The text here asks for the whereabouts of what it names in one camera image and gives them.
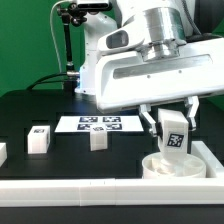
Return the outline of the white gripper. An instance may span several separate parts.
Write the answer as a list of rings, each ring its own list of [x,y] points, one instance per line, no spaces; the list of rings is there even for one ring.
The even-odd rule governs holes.
[[[139,116],[156,137],[151,106],[186,98],[189,130],[195,131],[198,97],[224,93],[224,38],[189,43],[179,53],[148,62],[136,51],[102,57],[95,76],[98,109],[113,112],[139,106]]]

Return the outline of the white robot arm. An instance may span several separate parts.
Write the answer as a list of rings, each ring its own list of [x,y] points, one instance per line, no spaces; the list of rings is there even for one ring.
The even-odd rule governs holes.
[[[94,97],[102,112],[137,108],[154,136],[161,127],[151,107],[183,101],[195,128],[198,99],[224,93],[224,38],[188,42],[183,3],[78,0],[87,13],[79,92]]]

